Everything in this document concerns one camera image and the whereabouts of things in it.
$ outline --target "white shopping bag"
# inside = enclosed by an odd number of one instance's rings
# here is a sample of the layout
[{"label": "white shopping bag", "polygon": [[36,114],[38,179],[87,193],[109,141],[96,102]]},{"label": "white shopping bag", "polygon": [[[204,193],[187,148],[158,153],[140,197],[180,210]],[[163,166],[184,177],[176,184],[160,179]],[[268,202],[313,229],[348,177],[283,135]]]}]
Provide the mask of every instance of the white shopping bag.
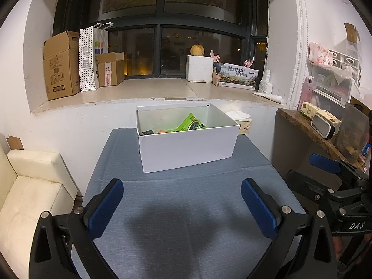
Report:
[{"label": "white shopping bag", "polygon": [[107,53],[109,33],[105,29],[113,23],[97,23],[80,29],[79,36],[79,76],[81,91],[96,90],[99,87],[96,55]]}]

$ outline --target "round fruit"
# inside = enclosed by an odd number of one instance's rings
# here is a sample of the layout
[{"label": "round fruit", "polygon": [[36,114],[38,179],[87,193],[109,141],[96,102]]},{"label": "round fruit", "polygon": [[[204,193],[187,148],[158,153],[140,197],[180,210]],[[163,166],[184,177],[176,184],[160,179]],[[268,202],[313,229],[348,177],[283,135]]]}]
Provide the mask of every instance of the round fruit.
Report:
[{"label": "round fruit", "polygon": [[201,45],[194,45],[190,49],[191,55],[196,55],[196,56],[203,56],[204,55],[204,48]]}]

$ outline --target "white leather sofa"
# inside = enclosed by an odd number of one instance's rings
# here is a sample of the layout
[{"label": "white leather sofa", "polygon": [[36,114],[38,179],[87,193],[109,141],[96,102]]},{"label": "white leather sofa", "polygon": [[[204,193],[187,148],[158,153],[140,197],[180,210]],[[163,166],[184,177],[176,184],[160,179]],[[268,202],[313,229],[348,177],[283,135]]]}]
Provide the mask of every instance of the white leather sofa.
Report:
[{"label": "white leather sofa", "polygon": [[0,252],[19,279],[28,279],[40,214],[70,213],[77,189],[59,153],[0,147]]}]

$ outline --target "table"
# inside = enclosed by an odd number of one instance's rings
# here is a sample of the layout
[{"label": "table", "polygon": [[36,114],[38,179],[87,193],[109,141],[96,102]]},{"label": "table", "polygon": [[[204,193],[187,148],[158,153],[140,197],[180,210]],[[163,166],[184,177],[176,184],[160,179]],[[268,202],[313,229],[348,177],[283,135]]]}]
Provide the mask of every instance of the table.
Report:
[{"label": "table", "polygon": [[[297,110],[289,110],[279,108],[277,114],[282,116],[284,119],[289,121],[291,124],[295,125],[296,127],[300,128],[312,141],[319,144],[319,146],[324,149],[330,158],[335,160],[343,160],[347,161],[345,156],[334,146],[334,141],[336,136],[332,139],[324,139],[318,132],[314,130],[311,126],[311,121],[307,119],[305,116],[300,114]],[[363,170],[362,167],[358,162],[353,164],[359,170]]]},{"label": "table", "polygon": [[[155,173],[143,173],[138,149],[136,129],[113,130],[83,201],[112,178],[123,181],[124,197],[94,241],[119,278],[245,279],[270,244],[240,195],[247,177],[279,205],[304,213],[245,135],[238,136],[231,158]],[[79,275],[89,278],[74,249],[71,256]]]}]

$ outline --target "pink bottle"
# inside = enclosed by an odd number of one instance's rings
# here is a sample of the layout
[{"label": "pink bottle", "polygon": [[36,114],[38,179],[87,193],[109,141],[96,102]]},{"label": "pink bottle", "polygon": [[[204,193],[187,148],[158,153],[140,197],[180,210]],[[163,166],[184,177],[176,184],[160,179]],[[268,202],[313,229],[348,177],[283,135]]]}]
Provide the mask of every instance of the pink bottle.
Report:
[{"label": "pink bottle", "polygon": [[311,102],[312,97],[312,90],[315,88],[315,84],[313,83],[312,76],[308,75],[305,78],[304,84],[301,90],[300,102],[298,104],[297,110],[301,110],[301,106],[303,102]]}]

